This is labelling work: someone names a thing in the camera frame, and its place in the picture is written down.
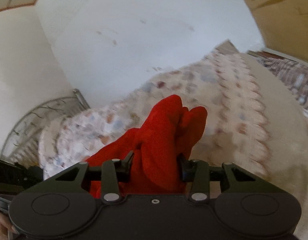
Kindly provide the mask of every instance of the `red glove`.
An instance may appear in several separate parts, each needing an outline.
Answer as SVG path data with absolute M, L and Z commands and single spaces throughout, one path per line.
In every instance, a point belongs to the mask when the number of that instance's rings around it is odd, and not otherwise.
M 87 159 L 90 166 L 101 166 L 104 161 L 124 159 L 133 150 L 134 158 L 129 183 L 120 183 L 125 194 L 182 193 L 177 156 L 187 159 L 192 147 L 201 138 L 206 125 L 204 107 L 188 110 L 177 95 L 158 102 L 141 128 L 128 130 L 115 142 Z M 101 183 L 93 181 L 90 193 L 100 197 Z

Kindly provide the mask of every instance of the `red fabric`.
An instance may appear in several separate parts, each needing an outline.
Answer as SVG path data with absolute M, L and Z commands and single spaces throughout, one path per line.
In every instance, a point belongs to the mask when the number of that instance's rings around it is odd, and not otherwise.
M 201 138 L 207 118 L 204 107 L 188 110 L 177 95 L 158 102 L 141 128 L 128 130 L 115 142 L 87 159 L 90 166 L 101 166 L 106 160 L 124 159 L 133 150 L 130 182 L 120 183 L 125 194 L 181 193 L 177 156 L 187 159 Z M 100 197 L 101 183 L 93 181 L 90 193 Z

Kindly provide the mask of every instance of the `screw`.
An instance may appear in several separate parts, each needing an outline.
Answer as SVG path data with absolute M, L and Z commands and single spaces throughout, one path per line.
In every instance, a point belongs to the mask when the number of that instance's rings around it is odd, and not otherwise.
M 192 199 L 195 201 L 203 201 L 207 199 L 207 195 L 204 193 L 194 193 Z
M 107 193 L 104 195 L 104 200 L 106 201 L 116 201 L 119 199 L 119 195 L 116 193 Z

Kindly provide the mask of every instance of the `metal bed frame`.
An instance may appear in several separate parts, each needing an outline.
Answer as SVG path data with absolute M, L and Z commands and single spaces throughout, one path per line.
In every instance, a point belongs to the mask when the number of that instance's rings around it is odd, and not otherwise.
M 31 109 L 12 128 L 1 149 L 0 159 L 23 166 L 38 165 L 38 143 L 42 130 L 58 117 L 73 117 L 89 109 L 78 89 L 73 95 L 46 101 Z

